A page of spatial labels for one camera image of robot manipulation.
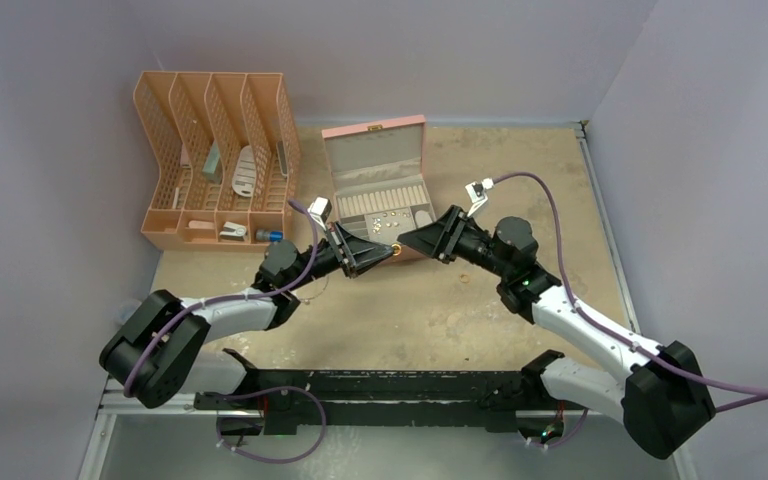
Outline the pink jewelry box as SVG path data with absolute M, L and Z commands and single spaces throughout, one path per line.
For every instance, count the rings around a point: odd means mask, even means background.
M 321 131 L 339 223 L 352 234 L 393 245 L 408 231 L 373 234 L 365 216 L 409 209 L 437 219 L 423 174 L 426 118 L 413 115 Z

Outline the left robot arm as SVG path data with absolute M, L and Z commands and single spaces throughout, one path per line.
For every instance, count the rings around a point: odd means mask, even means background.
M 192 299 L 165 289 L 152 292 L 102 348 L 99 364 L 127 397 L 147 408 L 159 407 L 182 392 L 200 369 L 204 345 L 278 328 L 300 304 L 296 289 L 333 272 L 356 278 L 395 252 L 337 222 L 304 251 L 279 240 L 265 250 L 252 285 L 239 293 Z

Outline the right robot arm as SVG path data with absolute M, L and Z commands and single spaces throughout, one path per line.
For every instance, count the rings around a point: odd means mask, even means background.
M 565 284 L 538 262 L 539 244 L 527 220 L 507 216 L 488 231 L 451 206 L 398 241 L 442 263 L 463 259 L 497 275 L 496 291 L 510 312 L 596 362 L 590 368 L 561 354 L 544 355 L 521 381 L 529 404 L 564 400 L 608 416 L 657 459 L 670 457 L 714 419 L 708 387 L 678 373 L 700 374 L 692 350 L 678 341 L 663 346 L 569 297 Z

